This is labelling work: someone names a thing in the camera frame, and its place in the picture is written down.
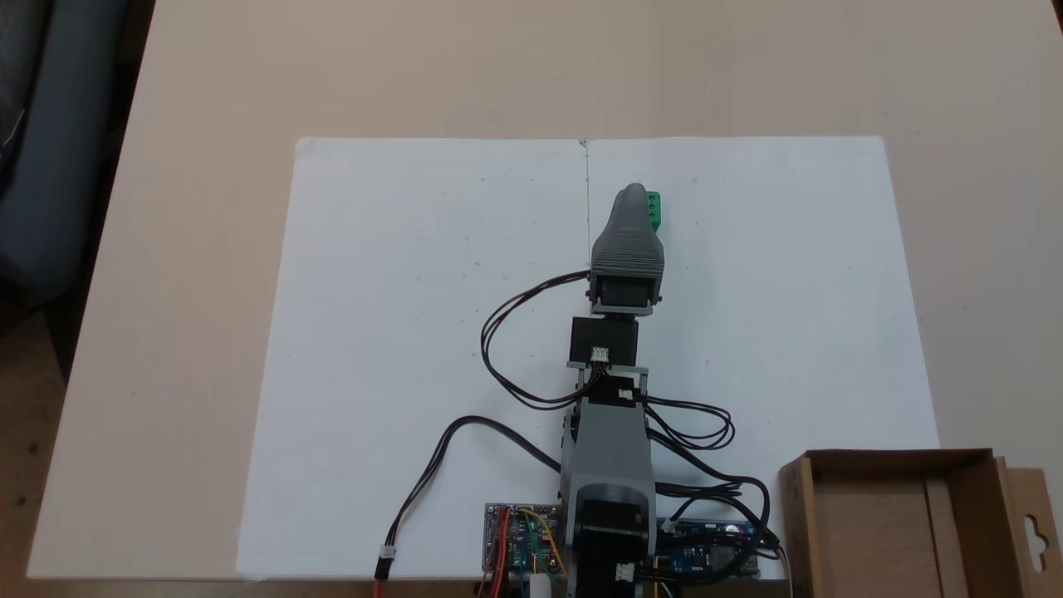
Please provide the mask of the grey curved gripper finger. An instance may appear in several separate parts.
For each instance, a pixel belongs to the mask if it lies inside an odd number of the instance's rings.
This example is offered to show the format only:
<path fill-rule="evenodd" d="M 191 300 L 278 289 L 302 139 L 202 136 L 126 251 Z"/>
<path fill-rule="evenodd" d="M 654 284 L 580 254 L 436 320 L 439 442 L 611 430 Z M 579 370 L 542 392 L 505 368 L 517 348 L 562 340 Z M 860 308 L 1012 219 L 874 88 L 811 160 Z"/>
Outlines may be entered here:
<path fill-rule="evenodd" d="M 664 247 L 649 220 L 648 190 L 630 184 L 615 194 L 614 207 L 591 249 L 594 273 L 662 273 Z"/>

